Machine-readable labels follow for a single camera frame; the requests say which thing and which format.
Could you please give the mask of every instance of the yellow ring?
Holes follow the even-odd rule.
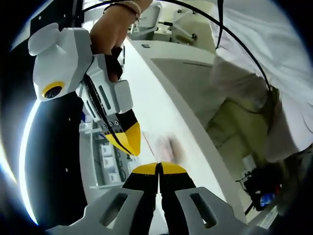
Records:
[[[51,90],[52,88],[54,87],[64,87],[64,82],[53,82],[51,84],[49,84],[48,86],[46,86],[44,89],[43,89],[43,97],[45,97],[45,94]]]

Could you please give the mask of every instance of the black cable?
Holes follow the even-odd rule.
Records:
[[[235,182],[241,182],[242,180],[244,180],[246,177],[250,176],[251,175],[251,172],[248,172],[246,174],[246,176],[244,176],[243,178],[241,178],[240,180],[236,180]]]
[[[86,9],[82,10],[82,14],[87,12],[87,11],[90,11],[92,9],[95,9],[97,7],[100,7],[100,6],[103,6],[103,5],[107,5],[107,4],[110,4],[110,3],[114,3],[114,2],[119,2],[119,1],[122,1],[122,0],[109,0],[109,1],[106,1],[106,2],[101,2],[101,3],[95,4],[93,6],[90,6],[90,7],[86,8]],[[190,9],[190,10],[192,10],[192,11],[194,11],[194,12],[196,12],[196,13],[204,16],[204,17],[206,17],[207,19],[212,21],[214,24],[217,24],[220,27],[220,29],[225,30],[248,53],[250,58],[253,60],[253,62],[256,64],[256,66],[260,70],[260,72],[261,72],[261,74],[262,74],[262,76],[263,76],[263,78],[265,80],[265,83],[266,83],[266,85],[268,87],[268,90],[270,91],[269,92],[269,97],[271,99],[272,107],[271,107],[271,116],[270,116],[269,124],[268,124],[268,132],[269,132],[270,129],[271,129],[271,126],[272,126],[272,120],[273,120],[274,108],[275,108],[275,106],[274,106],[274,97],[273,97],[273,94],[271,92],[272,89],[271,89],[271,86],[269,84],[268,78],[267,78],[265,72],[263,71],[260,63],[254,57],[254,55],[251,53],[251,51],[246,47],[246,45],[231,30],[229,30],[227,27],[225,27],[222,23],[220,23],[219,21],[217,21],[216,19],[214,19],[210,15],[206,14],[205,12],[199,10],[198,8],[196,8],[194,6],[191,6],[191,5],[187,4],[187,3],[178,1],[178,0],[159,0],[159,1],[165,1],[165,2],[170,2],[170,3],[176,4],[176,5],[180,5],[182,7],[188,8],[188,9]]]
[[[221,25],[223,25],[223,5],[224,5],[224,0],[217,0],[217,8],[219,11],[219,18],[220,18],[220,24]],[[217,44],[216,44],[215,49],[217,49],[220,45],[222,33],[223,33],[223,27],[220,27],[219,38],[217,40]]]
[[[250,196],[250,194],[248,193],[248,191],[244,188],[243,183],[241,181],[236,180],[236,182],[238,182],[241,186],[241,188],[243,189],[243,191],[246,192],[246,194],[248,194]]]
[[[247,215],[253,208],[253,202],[250,204],[250,206],[248,207],[248,209],[246,209],[245,211],[245,215]]]

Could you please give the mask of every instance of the robotic arm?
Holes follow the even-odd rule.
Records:
[[[120,77],[117,56],[93,55],[87,30],[57,23],[29,39],[29,53],[37,56],[33,82],[37,98],[48,101],[76,91],[106,138],[128,154],[140,152],[140,127],[132,111],[127,81],[112,83],[110,70]],[[205,188],[196,188],[185,169],[171,163],[136,168],[122,188],[114,188],[85,208],[84,217],[50,234],[147,235],[156,208],[158,182],[162,208],[172,235],[267,234],[234,217],[230,205]],[[107,227],[115,218],[112,229]]]
[[[64,28],[57,23],[37,31],[28,41],[36,56],[33,83],[37,99],[48,101],[76,91],[93,121],[110,143],[130,155],[140,153],[140,126],[132,111],[128,82],[112,83],[112,70],[120,78],[118,55],[93,55],[87,30]]]

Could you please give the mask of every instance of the wire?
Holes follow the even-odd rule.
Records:
[[[241,180],[240,180],[240,181],[236,180],[236,182],[239,182],[239,184],[240,184],[241,188],[243,189],[243,191],[245,191],[246,194],[248,194],[248,195],[250,196],[250,194],[248,193],[248,191],[244,188],[243,183],[241,182]]]
[[[105,136],[104,136],[104,135],[102,135],[101,133],[99,133],[99,135],[100,135],[102,138],[107,139],[107,138],[105,138]]]
[[[217,0],[217,8],[219,10],[219,20],[220,20],[221,25],[223,25],[223,5],[224,5],[224,0]],[[217,40],[215,49],[217,49],[220,45],[222,33],[223,33],[223,27],[220,27],[219,38]]]
[[[245,211],[245,215],[247,215],[253,208],[253,202],[250,204],[250,206],[248,207],[248,209],[246,209]]]
[[[118,151],[119,151],[119,150],[116,151],[116,155],[117,155],[117,168],[119,169],[122,182],[125,182],[125,181],[126,181],[126,172],[123,170],[123,162],[120,160],[121,154],[120,154]]]
[[[114,3],[114,2],[119,2],[119,1],[122,1],[122,0],[109,0],[109,1],[106,1],[106,2],[101,2],[101,3],[98,3],[98,4],[95,4],[93,6],[90,6],[84,10],[82,10],[82,14],[87,12],[87,11],[90,11],[92,9],[95,9],[97,7],[100,7],[100,6],[103,6],[103,5],[107,5],[107,4],[110,4],[110,3]],[[181,2],[181,1],[178,1],[178,0],[159,0],[159,1],[165,1],[165,2],[170,2],[170,3],[173,3],[173,4],[176,4],[176,5],[180,5],[182,7],[185,7],[185,8],[188,8],[204,17],[206,17],[207,19],[209,19],[210,21],[212,21],[214,24],[217,24],[221,30],[224,30],[226,31],[235,41],[237,41],[239,43],[239,45],[247,52],[247,54],[250,56],[250,58],[253,60],[253,62],[256,64],[256,66],[258,67],[258,69],[260,70],[264,80],[265,80],[265,83],[268,87],[268,90],[270,91],[269,92],[269,97],[271,99],[271,103],[272,103],[272,107],[271,107],[271,116],[270,116],[270,119],[269,119],[269,124],[268,124],[268,132],[270,131],[271,129],[271,126],[272,126],[272,120],[273,120],[273,114],[274,114],[274,97],[273,97],[273,94],[272,94],[272,89],[271,89],[271,86],[269,84],[269,81],[268,81],[268,78],[264,72],[264,70],[262,69],[260,63],[258,62],[258,60],[254,57],[254,55],[251,53],[251,51],[246,47],[246,45],[231,31],[229,30],[227,27],[225,27],[222,23],[220,23],[219,21],[217,21],[216,19],[214,19],[213,17],[211,17],[210,15],[206,14],[205,12],[199,10],[198,8],[194,7],[194,6],[191,6],[187,3],[184,3],[184,2]]]
[[[235,182],[241,182],[242,180],[244,180],[246,177],[248,177],[250,175],[251,175],[251,172],[248,172],[245,177],[241,178],[240,180],[236,180]]]

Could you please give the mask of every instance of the bracelet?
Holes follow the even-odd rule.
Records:
[[[107,8],[104,9],[103,14],[106,12],[106,10],[108,10],[111,6],[121,6],[124,7],[125,9],[127,9],[128,11],[130,11],[131,13],[133,13],[136,16],[136,21],[139,21],[139,17],[141,15],[141,9],[138,5],[138,11],[140,14],[138,14],[134,9],[132,9],[130,6],[116,2],[116,3],[112,3],[110,6],[108,6]]]
[[[132,0],[127,0],[127,1],[123,1],[123,2],[129,2],[129,3],[131,3],[132,5],[134,5],[135,7],[137,7],[137,10],[138,10],[138,15],[139,16],[141,16],[141,8],[140,8],[140,6],[139,6],[139,4],[137,3],[137,2],[135,2],[135,1],[132,1]]]

